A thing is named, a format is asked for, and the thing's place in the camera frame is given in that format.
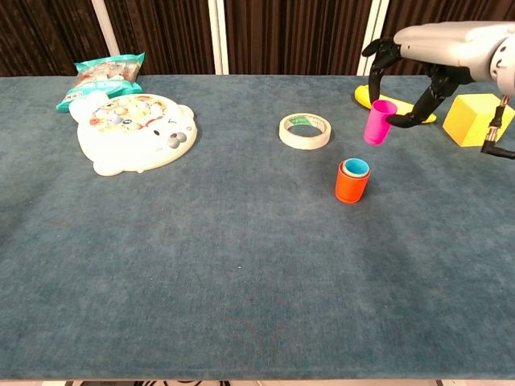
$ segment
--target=white pole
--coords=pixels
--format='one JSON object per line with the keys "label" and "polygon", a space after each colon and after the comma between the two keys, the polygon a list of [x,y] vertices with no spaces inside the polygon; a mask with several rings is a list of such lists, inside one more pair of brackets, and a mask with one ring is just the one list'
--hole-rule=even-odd
{"label": "white pole", "polygon": [[220,32],[220,53],[222,57],[222,73],[229,74],[229,55],[227,54],[227,32],[225,30],[224,0],[216,0],[218,5],[218,31]]}
{"label": "white pole", "polygon": [[209,0],[209,23],[211,24],[212,56],[215,60],[215,74],[223,74],[222,55],[220,49],[220,28],[218,22],[218,6],[216,0]]}
{"label": "white pole", "polygon": [[[363,38],[363,51],[373,40],[381,37],[383,26],[385,24],[386,11],[388,10],[389,0],[372,0],[370,6],[369,20],[365,30],[365,37]],[[360,56],[360,63],[357,66],[358,76],[368,76],[370,67],[372,67],[374,55],[365,58]]]}
{"label": "white pole", "polygon": [[116,36],[114,36],[113,26],[111,25],[107,8],[105,8],[104,0],[91,0],[91,3],[93,4],[93,8],[97,14],[98,23],[102,29],[105,45],[107,45],[109,54],[111,56],[120,55]]}

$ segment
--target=yellow sponge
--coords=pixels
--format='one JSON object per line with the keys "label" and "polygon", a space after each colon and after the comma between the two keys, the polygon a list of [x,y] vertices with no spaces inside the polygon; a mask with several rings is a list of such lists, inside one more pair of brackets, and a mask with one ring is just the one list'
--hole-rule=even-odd
{"label": "yellow sponge", "polygon": [[[443,122],[443,129],[462,147],[482,146],[488,125],[500,102],[493,94],[458,95]],[[515,111],[506,106],[502,126],[497,131],[497,140],[506,131],[514,115]]]}

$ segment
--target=brown curtain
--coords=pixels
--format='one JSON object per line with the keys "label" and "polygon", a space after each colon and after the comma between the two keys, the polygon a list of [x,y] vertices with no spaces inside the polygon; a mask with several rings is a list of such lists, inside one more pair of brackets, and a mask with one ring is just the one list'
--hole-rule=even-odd
{"label": "brown curtain", "polygon": [[0,76],[72,76],[108,54],[91,0],[0,1]]}
{"label": "brown curtain", "polygon": [[225,0],[229,71],[355,75],[371,0]]}
{"label": "brown curtain", "polygon": [[[382,36],[392,37],[404,27],[450,21],[515,20],[514,0],[390,0]],[[389,74],[423,74],[422,66],[402,60]]]}
{"label": "brown curtain", "polygon": [[105,0],[121,53],[141,74],[213,74],[208,0]]}

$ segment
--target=plastic bag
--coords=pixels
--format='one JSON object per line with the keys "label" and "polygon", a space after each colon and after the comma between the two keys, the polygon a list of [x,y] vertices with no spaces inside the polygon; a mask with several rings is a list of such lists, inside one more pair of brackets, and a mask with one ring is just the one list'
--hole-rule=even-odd
{"label": "plastic bag", "polygon": [[74,99],[86,97],[97,90],[105,92],[109,98],[142,92],[136,78],[144,59],[145,52],[140,55],[109,56],[76,63],[76,82],[56,106],[57,111],[67,113]]}

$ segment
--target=roll of tape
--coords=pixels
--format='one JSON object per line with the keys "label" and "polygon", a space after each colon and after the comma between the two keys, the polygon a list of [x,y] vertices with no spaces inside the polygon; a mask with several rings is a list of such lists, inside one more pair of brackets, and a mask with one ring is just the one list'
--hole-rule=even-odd
{"label": "roll of tape", "polygon": [[[304,137],[293,134],[290,128],[296,125],[313,126],[320,131],[314,137]],[[279,124],[279,137],[289,147],[301,150],[314,150],[325,146],[331,136],[331,124],[322,117],[309,113],[296,113],[288,115]]]}

